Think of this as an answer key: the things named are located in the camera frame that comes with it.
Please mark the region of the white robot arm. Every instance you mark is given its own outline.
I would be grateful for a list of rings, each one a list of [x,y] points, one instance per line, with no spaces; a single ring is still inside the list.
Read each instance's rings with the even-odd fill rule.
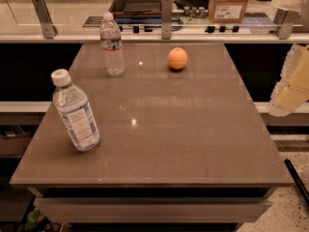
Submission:
[[[275,8],[299,12],[302,25],[308,27],[309,0],[272,0]],[[270,95],[268,113],[283,117],[309,100],[309,44],[294,43],[288,51],[281,73]]]

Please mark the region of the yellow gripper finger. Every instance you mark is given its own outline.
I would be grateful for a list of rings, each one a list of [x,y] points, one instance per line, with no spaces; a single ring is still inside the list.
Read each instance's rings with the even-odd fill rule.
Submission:
[[[268,113],[284,117],[309,101],[309,44],[293,44],[268,105]]]

